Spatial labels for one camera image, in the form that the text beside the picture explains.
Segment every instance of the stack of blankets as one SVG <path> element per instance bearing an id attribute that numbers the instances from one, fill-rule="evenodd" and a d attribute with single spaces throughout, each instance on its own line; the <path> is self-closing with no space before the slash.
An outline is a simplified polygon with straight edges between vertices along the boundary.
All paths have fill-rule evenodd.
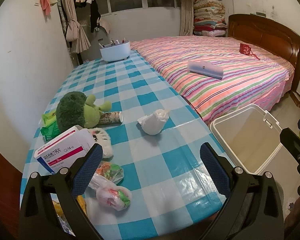
<path id="1" fill-rule="evenodd" d="M 222 0 L 194 0 L 194 34 L 221 37 L 226 35 L 225 7 Z"/>

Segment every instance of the bed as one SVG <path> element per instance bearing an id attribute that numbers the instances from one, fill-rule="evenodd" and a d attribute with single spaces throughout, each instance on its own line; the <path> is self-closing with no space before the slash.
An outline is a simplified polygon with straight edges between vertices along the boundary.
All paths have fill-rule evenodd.
<path id="1" fill-rule="evenodd" d="M 300 36 L 255 15 L 229 17 L 229 37 L 164 37 L 132 42 L 132 48 L 199 113 L 209 125 L 237 108 L 255 103 L 270 110 L 300 80 Z M 240 54 L 250 44 L 255 57 Z M 188 60 L 224 68 L 222 80 L 190 73 Z"/>

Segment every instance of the red gift bag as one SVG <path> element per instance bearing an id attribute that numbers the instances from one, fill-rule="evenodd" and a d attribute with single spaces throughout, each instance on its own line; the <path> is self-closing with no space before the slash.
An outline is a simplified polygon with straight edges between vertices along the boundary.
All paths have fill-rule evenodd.
<path id="1" fill-rule="evenodd" d="M 247 55 L 247 56 L 254 56 L 257 60 L 260 60 L 253 52 L 251 51 L 251 47 L 247 44 L 240 43 L 240 49 L 241 54 Z"/>

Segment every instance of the plastic tablecloth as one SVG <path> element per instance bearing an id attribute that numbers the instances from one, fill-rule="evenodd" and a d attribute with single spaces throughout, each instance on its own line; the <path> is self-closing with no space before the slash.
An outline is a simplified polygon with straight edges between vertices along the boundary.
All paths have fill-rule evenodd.
<path id="1" fill-rule="evenodd" d="M 97 59 L 74 69 L 46 113 L 70 91 L 94 94 L 96 105 L 110 100 L 111 111 L 123 113 L 122 124 L 102 128 L 111 138 L 112 162 L 124 170 L 121 186 L 132 191 L 131 205 L 116 211 L 99 206 L 89 187 L 85 192 L 88 217 L 105 240 L 164 235 L 220 210 L 225 197 L 200 159 L 200 146 L 209 142 L 219 155 L 228 156 L 197 113 L 136 51 L 127 60 Z M 137 119 L 157 109 L 169 110 L 170 118 L 159 134 L 147 135 Z M 32 172 L 49 174 L 33 158 L 43 144 L 39 127 L 26 159 L 20 201 Z"/>

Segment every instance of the white storage bin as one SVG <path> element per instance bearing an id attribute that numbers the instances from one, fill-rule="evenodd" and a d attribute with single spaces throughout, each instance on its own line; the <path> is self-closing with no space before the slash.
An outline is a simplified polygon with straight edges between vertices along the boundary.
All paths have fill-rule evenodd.
<path id="1" fill-rule="evenodd" d="M 298 163 L 280 143 L 279 122 L 268 112 L 250 104 L 215 119 L 210 130 L 236 166 L 251 174 L 270 171 L 283 189 L 284 216 L 287 205 L 298 197 Z"/>
<path id="2" fill-rule="evenodd" d="M 107 62 L 126 59 L 130 56 L 130 51 L 129 41 L 100 49 L 103 60 Z"/>

